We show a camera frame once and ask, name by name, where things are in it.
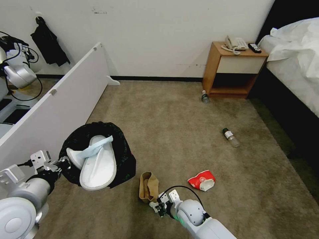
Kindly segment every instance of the white wall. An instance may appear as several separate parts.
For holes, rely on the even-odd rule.
[[[202,77],[212,41],[232,33],[254,41],[274,0],[10,0],[1,30],[36,48],[41,12],[72,62],[37,64],[40,74],[65,74],[98,41],[111,75]]]

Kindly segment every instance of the black baseboard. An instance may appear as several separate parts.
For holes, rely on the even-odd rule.
[[[111,76],[113,80],[202,82],[202,77]]]
[[[38,78],[61,79],[64,75],[37,74]],[[202,77],[111,76],[114,80],[202,82]]]

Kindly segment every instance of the paper bag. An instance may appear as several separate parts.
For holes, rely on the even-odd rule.
[[[159,180],[152,172],[145,172],[140,178],[139,198],[144,203],[155,202],[159,196]]]

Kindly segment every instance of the water bottle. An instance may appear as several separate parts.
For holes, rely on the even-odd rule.
[[[208,97],[208,95],[206,94],[206,91],[205,91],[205,90],[202,91],[202,102],[204,102],[204,103],[209,103],[209,97]]]
[[[225,137],[228,139],[228,141],[230,141],[230,144],[234,147],[234,148],[237,148],[239,146],[239,142],[238,140],[236,139],[236,137],[233,135],[233,133],[227,129],[227,128],[224,128],[223,129],[223,134],[225,135]]]

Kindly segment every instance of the bottle cap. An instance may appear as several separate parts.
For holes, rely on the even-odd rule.
[[[226,133],[227,131],[229,131],[229,129],[223,128],[223,134]]]

